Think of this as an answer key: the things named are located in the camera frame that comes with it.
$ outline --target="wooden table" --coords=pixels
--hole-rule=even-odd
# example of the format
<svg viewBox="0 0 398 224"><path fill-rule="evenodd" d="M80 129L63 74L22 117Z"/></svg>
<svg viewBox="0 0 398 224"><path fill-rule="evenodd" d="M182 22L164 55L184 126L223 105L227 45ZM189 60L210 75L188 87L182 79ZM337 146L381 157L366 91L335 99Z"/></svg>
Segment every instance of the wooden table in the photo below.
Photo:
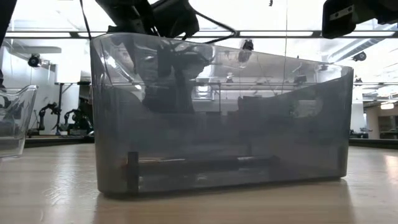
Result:
<svg viewBox="0 0 398 224"><path fill-rule="evenodd" d="M110 200L91 144L26 149L0 163L0 224L398 223L398 151L351 147L339 181Z"/></svg>

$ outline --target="clear plastic container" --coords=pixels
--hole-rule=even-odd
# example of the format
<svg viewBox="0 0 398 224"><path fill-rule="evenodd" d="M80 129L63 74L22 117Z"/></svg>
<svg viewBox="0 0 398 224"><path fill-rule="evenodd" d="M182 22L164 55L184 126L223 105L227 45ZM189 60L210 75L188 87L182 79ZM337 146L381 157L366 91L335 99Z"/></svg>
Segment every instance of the clear plastic container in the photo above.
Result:
<svg viewBox="0 0 398 224"><path fill-rule="evenodd" d="M33 85L0 89L0 157L22 154L36 91Z"/></svg>
<svg viewBox="0 0 398 224"><path fill-rule="evenodd" d="M346 175L352 68L141 34L91 61L101 192Z"/></svg>

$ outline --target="white wall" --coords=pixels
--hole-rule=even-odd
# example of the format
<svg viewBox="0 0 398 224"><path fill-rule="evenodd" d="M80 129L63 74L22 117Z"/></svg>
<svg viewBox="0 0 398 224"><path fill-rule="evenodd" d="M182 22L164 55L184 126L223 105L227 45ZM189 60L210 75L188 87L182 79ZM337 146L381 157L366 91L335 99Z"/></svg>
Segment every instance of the white wall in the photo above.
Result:
<svg viewBox="0 0 398 224"><path fill-rule="evenodd" d="M378 106L366 109L366 122L368 124L368 128L373 130L369 132L369 139L380 138L379 111L380 107Z"/></svg>
<svg viewBox="0 0 398 224"><path fill-rule="evenodd" d="M55 73L44 68L32 68L28 66L27 61L10 54L9 50L2 47L1 70L4 74L4 86L6 88L23 88L27 85L37 85L39 89L36 94L34 111L38 114L40 109L47 103L57 101L57 87L53 84L55 81ZM29 128L35 128L35 114L32 113ZM44 116L45 131L43 134L50 134L52 126L57 122L57 117L50 115L47 111Z"/></svg>
<svg viewBox="0 0 398 224"><path fill-rule="evenodd" d="M398 106L390 110L379 109L379 116L398 116Z"/></svg>
<svg viewBox="0 0 398 224"><path fill-rule="evenodd" d="M62 54L60 54L60 60L57 65L57 77L56 82L63 83L76 83L80 81L81 69L86 61L83 60L86 42L73 42L69 45L62 47ZM66 90L69 87L68 84L63 86ZM79 105L79 92L80 87L78 85L70 86L62 94L62 112L61 112L61 123L64 123L63 116L67 111L77 109ZM74 123L72 118L68 120L69 123Z"/></svg>
<svg viewBox="0 0 398 224"><path fill-rule="evenodd" d="M362 96L362 89L354 88L353 89L353 103L351 105L351 126L350 129L354 130L355 132L360 132L361 128L366 127L366 121L363 116L363 99Z"/></svg>

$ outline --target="fluorescent light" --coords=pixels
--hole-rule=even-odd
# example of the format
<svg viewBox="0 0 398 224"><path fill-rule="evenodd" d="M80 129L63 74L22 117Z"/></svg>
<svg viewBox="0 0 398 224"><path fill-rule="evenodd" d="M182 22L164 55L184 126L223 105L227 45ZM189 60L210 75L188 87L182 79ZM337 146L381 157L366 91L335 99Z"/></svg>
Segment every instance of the fluorescent light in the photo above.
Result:
<svg viewBox="0 0 398 224"><path fill-rule="evenodd" d="M380 105L380 108L382 110L391 110L394 108L394 104L393 103L382 104L382 105Z"/></svg>
<svg viewBox="0 0 398 224"><path fill-rule="evenodd" d="M309 37L312 35L312 31L300 31L300 32L291 32L291 31L262 31L262 32L241 32L242 36L266 36L266 37L278 37L278 36L296 36L296 37Z"/></svg>
<svg viewBox="0 0 398 224"><path fill-rule="evenodd" d="M209 90L210 90L210 87L208 85L198 86L198 91L199 92L208 92Z"/></svg>
<svg viewBox="0 0 398 224"><path fill-rule="evenodd" d="M381 97L388 97L398 93L398 86L384 86L377 90L377 94Z"/></svg>
<svg viewBox="0 0 398 224"><path fill-rule="evenodd" d="M219 31L219 32L197 32L193 37L214 37L214 36L228 36L231 35L229 31Z"/></svg>
<svg viewBox="0 0 398 224"><path fill-rule="evenodd" d="M18 37L70 37L68 32L7 32L6 38Z"/></svg>
<svg viewBox="0 0 398 224"><path fill-rule="evenodd" d="M92 37L97 37L97 36L103 35L103 34L106 34L106 33L105 32L92 32L91 36ZM87 32L79 32L78 35L80 37L88 37L88 33Z"/></svg>
<svg viewBox="0 0 398 224"><path fill-rule="evenodd" d="M378 31L366 31L366 32L352 32L350 34L345 35L345 37L365 37L365 36L376 36L376 37L389 37L394 35L395 32L378 32Z"/></svg>
<svg viewBox="0 0 398 224"><path fill-rule="evenodd" d="M368 89L362 89L360 90L362 94L369 94L369 93L375 93L376 90L368 90Z"/></svg>

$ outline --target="ceiling light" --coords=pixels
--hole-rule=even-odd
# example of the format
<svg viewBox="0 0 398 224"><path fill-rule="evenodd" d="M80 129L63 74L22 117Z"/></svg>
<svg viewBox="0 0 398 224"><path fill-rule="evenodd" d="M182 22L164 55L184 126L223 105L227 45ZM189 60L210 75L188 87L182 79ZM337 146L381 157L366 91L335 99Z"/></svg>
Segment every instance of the ceiling light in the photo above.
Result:
<svg viewBox="0 0 398 224"><path fill-rule="evenodd" d="M99 35L103 35L106 34L105 32L90 32L92 37L97 37ZM87 32L79 32L78 35L80 37L88 37L88 33Z"/></svg>
<svg viewBox="0 0 398 224"><path fill-rule="evenodd" d="M194 37L219 37L219 36L228 36L231 32L229 31L199 31Z"/></svg>
<svg viewBox="0 0 398 224"><path fill-rule="evenodd" d="M395 95L398 93L398 87L397 86L384 86L381 87L380 89L377 90L377 93L381 97L388 97L391 95Z"/></svg>
<svg viewBox="0 0 398 224"><path fill-rule="evenodd" d="M391 110L394 108L394 104L393 103L382 104L382 105L380 105L380 108L382 110Z"/></svg>
<svg viewBox="0 0 398 224"><path fill-rule="evenodd" d="M378 31L358 32L358 31L354 31L354 32L352 32L350 34L345 35L345 37L352 37L352 36L354 36L354 37L368 37L368 36L371 36L371 37L374 37L374 36L376 36L376 37L389 37L389 36L392 36L393 34L395 34L395 32L386 32L386 31L381 31L381 32L378 32Z"/></svg>
<svg viewBox="0 0 398 224"><path fill-rule="evenodd" d="M241 32L241 36L253 36L253 37L278 37L278 36L287 36L287 37L309 37L312 35L312 31L261 31L261 32Z"/></svg>
<svg viewBox="0 0 398 224"><path fill-rule="evenodd" d="M7 32L6 38L21 38L21 37L70 37L68 32Z"/></svg>

